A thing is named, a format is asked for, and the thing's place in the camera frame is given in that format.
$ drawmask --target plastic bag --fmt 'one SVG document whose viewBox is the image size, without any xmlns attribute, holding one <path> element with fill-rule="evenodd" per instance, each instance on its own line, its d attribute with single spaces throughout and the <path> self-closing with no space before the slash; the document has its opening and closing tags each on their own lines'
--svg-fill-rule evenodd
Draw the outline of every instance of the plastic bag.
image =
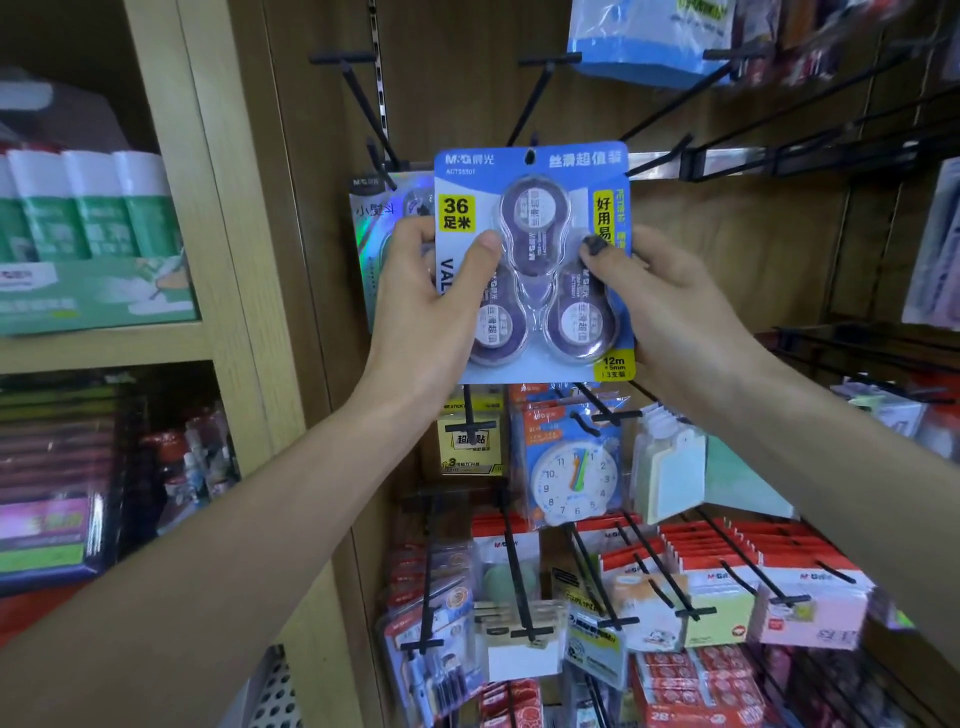
<svg viewBox="0 0 960 728">
<path fill-rule="evenodd" d="M 575 67 L 634 84 L 689 88 L 722 65 L 704 51 L 731 47 L 733 0 L 574 0 L 566 48 Z"/>
</svg>

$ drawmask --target hand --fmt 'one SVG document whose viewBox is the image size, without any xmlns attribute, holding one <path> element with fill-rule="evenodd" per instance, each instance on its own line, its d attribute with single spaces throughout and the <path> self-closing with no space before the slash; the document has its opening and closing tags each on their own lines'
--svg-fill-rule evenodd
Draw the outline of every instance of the hand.
<svg viewBox="0 0 960 728">
<path fill-rule="evenodd" d="M 634 227 L 634 256 L 613 246 L 580 257 L 630 310 L 637 380 L 664 404 L 708 426 L 736 382 L 776 361 L 737 318 L 696 255 Z"/>
<path fill-rule="evenodd" d="M 433 237 L 432 217 L 396 224 L 380 274 L 370 355 L 354 393 L 369 406 L 402 407 L 417 436 L 436 419 L 467 366 L 477 309 L 503 254 L 500 235 L 481 232 L 440 296 L 430 280 L 432 255 L 420 255 Z"/>
</svg>

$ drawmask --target clock hand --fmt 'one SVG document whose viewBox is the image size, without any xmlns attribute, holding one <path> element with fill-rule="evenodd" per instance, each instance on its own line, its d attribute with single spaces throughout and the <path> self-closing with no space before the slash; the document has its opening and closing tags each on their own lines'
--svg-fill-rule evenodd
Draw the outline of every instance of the clock hand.
<svg viewBox="0 0 960 728">
<path fill-rule="evenodd" d="M 583 493 L 584 491 L 584 465 L 587 463 L 587 451 L 584 450 L 580 456 L 580 467 L 577 469 L 577 479 L 573 483 L 574 493 Z"/>
</svg>

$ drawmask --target teaching clock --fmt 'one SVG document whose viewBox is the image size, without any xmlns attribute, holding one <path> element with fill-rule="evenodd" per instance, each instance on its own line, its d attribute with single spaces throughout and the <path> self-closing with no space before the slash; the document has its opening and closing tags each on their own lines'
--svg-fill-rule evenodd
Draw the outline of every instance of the teaching clock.
<svg viewBox="0 0 960 728">
<path fill-rule="evenodd" d="M 547 525 L 560 525 L 606 513 L 618 479 L 616 461 L 603 443 L 573 440 L 540 456 L 530 489 Z"/>
</svg>

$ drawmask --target shelf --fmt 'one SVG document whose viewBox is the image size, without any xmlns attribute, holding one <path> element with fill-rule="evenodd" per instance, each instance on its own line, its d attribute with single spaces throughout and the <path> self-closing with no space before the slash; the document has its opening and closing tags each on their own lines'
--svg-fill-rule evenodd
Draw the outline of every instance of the shelf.
<svg viewBox="0 0 960 728">
<path fill-rule="evenodd" d="M 0 337 L 0 375 L 209 358 L 200 321 Z"/>
</svg>

